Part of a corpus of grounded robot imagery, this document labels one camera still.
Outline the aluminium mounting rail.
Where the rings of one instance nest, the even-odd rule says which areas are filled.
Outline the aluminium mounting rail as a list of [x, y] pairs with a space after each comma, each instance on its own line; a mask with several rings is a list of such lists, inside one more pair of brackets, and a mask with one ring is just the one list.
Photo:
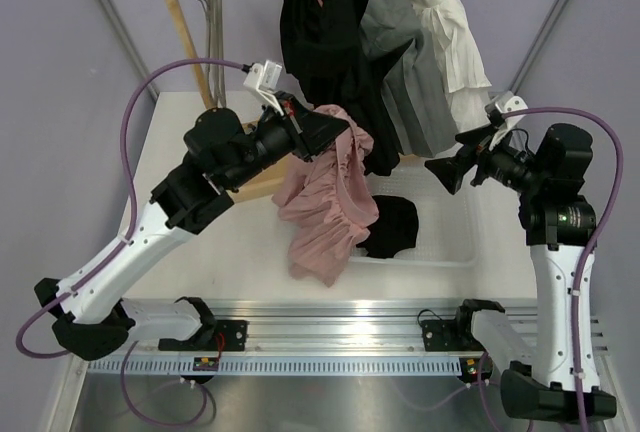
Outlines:
[[426, 352], [420, 319], [455, 320], [459, 302], [451, 300], [355, 300], [262, 303], [183, 298], [176, 302], [122, 300], [97, 324], [67, 327], [61, 340], [74, 355], [96, 361], [131, 345], [164, 355], [213, 352], [163, 352], [160, 339], [185, 341], [215, 329], [218, 320], [246, 320], [243, 352], [223, 356], [312, 357], [382, 355], [474, 355], [477, 352]]

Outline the grey pleated skirt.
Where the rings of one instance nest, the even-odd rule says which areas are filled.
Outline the grey pleated skirt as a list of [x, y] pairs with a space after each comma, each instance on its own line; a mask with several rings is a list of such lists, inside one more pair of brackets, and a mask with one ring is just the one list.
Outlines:
[[404, 155], [432, 158], [454, 145], [457, 127], [445, 98], [431, 32], [410, 0], [368, 0], [359, 35]]

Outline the white perforated plastic basket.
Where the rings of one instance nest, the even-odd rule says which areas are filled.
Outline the white perforated plastic basket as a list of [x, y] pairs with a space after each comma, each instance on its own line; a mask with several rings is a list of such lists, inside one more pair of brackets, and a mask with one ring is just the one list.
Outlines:
[[445, 268], [474, 264], [477, 219], [473, 198], [466, 188], [449, 194], [420, 158], [401, 161], [389, 176], [371, 174], [367, 184], [373, 195], [403, 197], [416, 206], [416, 246], [388, 259], [368, 257], [364, 250], [355, 249], [351, 263]]

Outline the pink pleated skirt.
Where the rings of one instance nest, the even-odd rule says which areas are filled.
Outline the pink pleated skirt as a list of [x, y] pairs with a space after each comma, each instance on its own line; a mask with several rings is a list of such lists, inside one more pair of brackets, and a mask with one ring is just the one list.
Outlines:
[[288, 249], [290, 275], [313, 277], [331, 287], [379, 218], [364, 166], [374, 139], [337, 105], [316, 111], [345, 120], [348, 128], [314, 161], [291, 158], [272, 201], [278, 217], [296, 226]]

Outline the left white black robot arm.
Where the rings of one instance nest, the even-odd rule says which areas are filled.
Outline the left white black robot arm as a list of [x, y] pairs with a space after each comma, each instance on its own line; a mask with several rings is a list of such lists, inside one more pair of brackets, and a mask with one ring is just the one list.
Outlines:
[[276, 101], [285, 110], [264, 107], [250, 130], [228, 108], [202, 113], [184, 135], [182, 162], [152, 190], [133, 228], [72, 276], [46, 278], [35, 286], [65, 351], [94, 361], [129, 341], [155, 340], [176, 351], [215, 346], [217, 320], [202, 299], [144, 305], [124, 295], [229, 210], [233, 194], [247, 182], [289, 154], [315, 159], [349, 127], [344, 119], [306, 109], [289, 94], [277, 94]]

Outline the large black skirt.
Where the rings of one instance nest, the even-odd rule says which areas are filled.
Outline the large black skirt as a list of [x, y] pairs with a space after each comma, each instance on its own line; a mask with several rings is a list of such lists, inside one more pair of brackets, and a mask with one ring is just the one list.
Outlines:
[[388, 176], [399, 163], [397, 136], [384, 107], [375, 66], [359, 35], [369, 0], [283, 0], [280, 43], [286, 72], [307, 102], [338, 105], [374, 140], [364, 164]]

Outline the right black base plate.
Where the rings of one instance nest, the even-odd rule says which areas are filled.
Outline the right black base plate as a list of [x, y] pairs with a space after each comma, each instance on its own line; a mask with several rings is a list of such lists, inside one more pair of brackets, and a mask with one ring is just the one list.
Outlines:
[[482, 352], [475, 339], [458, 330], [455, 320], [420, 319], [421, 337], [426, 352]]

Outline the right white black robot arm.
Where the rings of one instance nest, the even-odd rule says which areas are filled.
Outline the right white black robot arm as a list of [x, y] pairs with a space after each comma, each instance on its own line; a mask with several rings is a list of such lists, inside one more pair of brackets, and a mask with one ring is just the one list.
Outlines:
[[529, 347], [496, 302], [467, 299], [456, 312], [454, 336], [482, 346], [500, 373], [502, 406], [511, 418], [584, 425], [612, 419], [616, 398], [603, 391], [593, 359], [588, 249], [596, 214], [580, 190], [592, 160], [592, 137], [554, 124], [529, 153], [498, 140], [494, 126], [457, 136], [461, 148], [425, 167], [455, 194], [464, 175], [472, 185], [491, 178], [519, 196], [519, 221], [534, 267], [537, 338]]

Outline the white ruffled skirt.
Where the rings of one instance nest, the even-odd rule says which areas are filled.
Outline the white ruffled skirt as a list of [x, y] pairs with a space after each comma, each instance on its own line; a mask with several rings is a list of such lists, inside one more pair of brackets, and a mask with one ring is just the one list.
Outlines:
[[470, 30], [461, 0], [410, 0], [420, 23], [431, 33], [445, 97], [460, 132], [488, 123], [485, 106], [491, 82]]

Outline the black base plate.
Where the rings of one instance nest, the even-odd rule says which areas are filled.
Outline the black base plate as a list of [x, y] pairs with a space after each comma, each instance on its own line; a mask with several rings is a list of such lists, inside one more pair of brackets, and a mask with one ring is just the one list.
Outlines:
[[458, 330], [455, 320], [420, 319], [421, 337], [426, 352], [482, 352], [475, 339]]
[[218, 320], [211, 332], [196, 334], [178, 341], [160, 339], [158, 350], [163, 352], [243, 352], [245, 350], [249, 323], [246, 320]]

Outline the small black skirt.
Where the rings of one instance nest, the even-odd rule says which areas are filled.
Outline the small black skirt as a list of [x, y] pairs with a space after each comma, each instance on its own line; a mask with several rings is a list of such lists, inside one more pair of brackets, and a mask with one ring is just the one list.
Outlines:
[[369, 236], [357, 245], [366, 256], [391, 259], [399, 252], [416, 247], [419, 218], [415, 204], [404, 198], [374, 195], [379, 217], [368, 227]]

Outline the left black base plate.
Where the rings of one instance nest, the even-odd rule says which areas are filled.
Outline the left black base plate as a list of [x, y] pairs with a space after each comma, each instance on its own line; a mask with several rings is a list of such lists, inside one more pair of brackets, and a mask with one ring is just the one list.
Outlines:
[[243, 352], [245, 350], [249, 323], [246, 320], [218, 320], [211, 332], [196, 334], [178, 341], [160, 339], [158, 350], [163, 352]]

